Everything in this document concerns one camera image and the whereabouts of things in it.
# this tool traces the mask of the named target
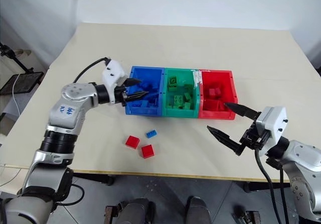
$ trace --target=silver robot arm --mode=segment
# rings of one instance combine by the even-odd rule
[[[245,147],[267,155],[267,162],[273,168],[281,168],[290,179],[298,215],[304,223],[321,222],[321,150],[299,141],[289,141],[282,136],[288,123],[284,107],[266,107],[256,112],[236,103],[225,106],[240,116],[254,120],[240,139],[241,145],[224,132],[208,126],[214,137],[241,155]]]
[[[40,149],[33,161],[18,197],[4,203],[7,223],[43,224],[68,197],[73,171],[67,166],[74,158],[74,144],[80,134],[85,114],[103,103],[119,103],[140,99],[147,92],[126,94],[126,87],[138,79],[126,78],[120,64],[107,59],[103,85],[72,83],[63,87],[60,100],[53,106]]]

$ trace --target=black cable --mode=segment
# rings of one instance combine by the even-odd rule
[[[5,205],[11,201],[12,198],[7,198],[7,199],[4,199],[2,200],[1,202],[1,205],[0,205],[0,214],[1,214],[1,218],[0,218],[0,223],[1,224],[7,224],[7,214],[6,214],[6,208],[5,208]]]
[[[106,65],[110,62],[111,59],[107,58],[107,57],[103,57],[98,59],[97,61],[93,62],[92,64],[90,64],[88,67],[86,67],[84,70],[82,70],[81,73],[78,74],[78,76],[76,77],[76,79],[73,81],[73,83],[77,82],[78,79],[91,67],[95,66],[97,63],[105,61]]]
[[[13,181],[13,180],[17,177],[17,175],[20,173],[20,171],[21,171],[21,169],[17,172],[17,174],[16,174],[11,180],[9,180],[9,181],[7,181],[6,183],[0,185],[0,187],[2,187],[2,186],[4,186],[4,185],[7,185],[9,182]]]
[[[71,184],[71,186],[75,186],[75,187],[77,187],[77,188],[79,188],[81,190],[81,192],[82,192],[81,197],[78,200],[74,201],[74,202],[71,202],[71,203],[57,203],[57,205],[60,205],[60,206],[75,205],[75,204],[79,203],[84,198],[84,195],[85,195],[84,188],[82,188],[80,185],[76,185],[76,184]]]
[[[276,216],[277,222],[279,224],[282,224],[280,216],[279,216],[279,213],[278,213],[277,208],[276,208],[273,184],[272,184],[271,178],[269,177],[269,175],[266,173],[266,171],[264,170],[264,168],[262,166],[262,163],[261,163],[261,160],[260,160],[260,155],[259,155],[259,150],[255,150],[255,160],[256,160],[256,163],[257,163],[258,167],[260,168],[262,174],[265,176],[265,178],[267,180],[267,183],[269,185],[269,189],[270,189],[270,193],[271,193],[271,199],[272,199],[272,205],[273,205],[273,209],[274,209],[274,212],[275,212],[275,216]]]
[[[282,204],[283,204],[285,223],[289,224],[289,216],[287,214],[286,201],[285,201],[285,195],[284,195],[283,169],[280,169],[280,191],[281,191],[281,197],[282,197]]]

